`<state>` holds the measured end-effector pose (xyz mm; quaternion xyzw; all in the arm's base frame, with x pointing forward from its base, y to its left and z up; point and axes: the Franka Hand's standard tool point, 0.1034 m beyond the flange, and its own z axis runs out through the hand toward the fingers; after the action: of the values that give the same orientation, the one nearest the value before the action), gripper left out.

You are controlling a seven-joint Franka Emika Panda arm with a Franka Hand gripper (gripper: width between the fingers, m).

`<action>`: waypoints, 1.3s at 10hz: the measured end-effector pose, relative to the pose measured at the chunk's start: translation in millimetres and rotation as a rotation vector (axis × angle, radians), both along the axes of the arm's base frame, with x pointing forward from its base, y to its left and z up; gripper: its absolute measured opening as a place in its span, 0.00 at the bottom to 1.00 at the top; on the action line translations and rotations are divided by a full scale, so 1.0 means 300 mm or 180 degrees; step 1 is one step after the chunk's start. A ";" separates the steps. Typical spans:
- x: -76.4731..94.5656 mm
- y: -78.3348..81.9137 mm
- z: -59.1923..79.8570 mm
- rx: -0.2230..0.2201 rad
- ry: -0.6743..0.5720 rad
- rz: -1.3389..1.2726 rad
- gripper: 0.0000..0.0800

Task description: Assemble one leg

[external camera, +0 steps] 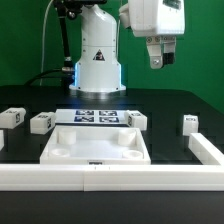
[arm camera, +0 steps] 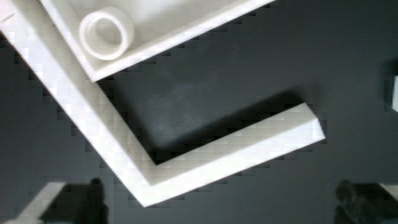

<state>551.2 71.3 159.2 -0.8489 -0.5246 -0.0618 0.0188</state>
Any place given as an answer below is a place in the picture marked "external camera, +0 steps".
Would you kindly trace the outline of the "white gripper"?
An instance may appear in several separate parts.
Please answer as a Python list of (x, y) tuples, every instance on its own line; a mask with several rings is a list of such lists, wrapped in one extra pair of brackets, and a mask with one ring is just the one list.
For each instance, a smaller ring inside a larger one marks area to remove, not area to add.
[[(183, 35), (184, 0), (128, 0), (131, 29), (136, 37)], [(152, 69), (175, 62), (176, 37), (147, 37), (146, 46)]]

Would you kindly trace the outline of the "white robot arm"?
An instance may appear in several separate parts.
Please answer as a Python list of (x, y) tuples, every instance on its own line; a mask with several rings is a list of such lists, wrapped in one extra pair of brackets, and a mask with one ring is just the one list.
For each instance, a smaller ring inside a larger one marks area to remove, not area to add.
[(185, 31), (184, 0), (127, 0), (118, 20), (98, 5), (86, 4), (81, 16), (82, 53), (70, 90), (87, 96), (105, 97), (126, 90), (117, 60), (118, 22), (146, 39), (153, 69), (175, 61), (176, 37)]

